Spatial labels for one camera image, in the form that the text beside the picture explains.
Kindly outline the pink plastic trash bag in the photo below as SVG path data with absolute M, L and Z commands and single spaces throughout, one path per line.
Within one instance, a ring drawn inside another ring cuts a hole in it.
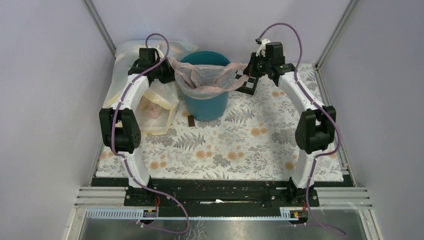
M 175 57 L 169 58 L 169 63 L 181 92 L 197 100 L 207 100 L 224 92 L 234 91 L 249 79 L 246 74 L 236 78 L 237 73 L 247 67 L 243 63 L 230 63 L 226 66 L 193 65 L 180 62 Z

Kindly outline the teal plastic trash bin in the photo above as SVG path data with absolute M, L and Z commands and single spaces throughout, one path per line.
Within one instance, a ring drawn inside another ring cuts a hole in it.
M 231 61 L 224 55 L 214 51 L 197 51 L 185 56 L 183 63 L 192 65 L 227 66 Z M 195 99 L 185 93 L 181 94 L 188 111 L 197 121 L 213 121 L 221 117 L 227 107 L 229 92 L 223 92 L 209 99 Z

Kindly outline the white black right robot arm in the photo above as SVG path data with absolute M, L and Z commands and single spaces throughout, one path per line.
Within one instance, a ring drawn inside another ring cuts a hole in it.
M 289 179 L 286 198 L 293 206 L 301 205 L 312 193 L 317 155 L 322 154 L 335 139 L 336 110 L 324 106 L 301 81 L 297 68 L 285 62 L 283 45 L 266 38 L 257 39 L 259 48 L 253 52 L 243 71 L 254 78 L 267 76 L 294 104 L 300 118 L 295 142 L 300 149 L 297 167 Z

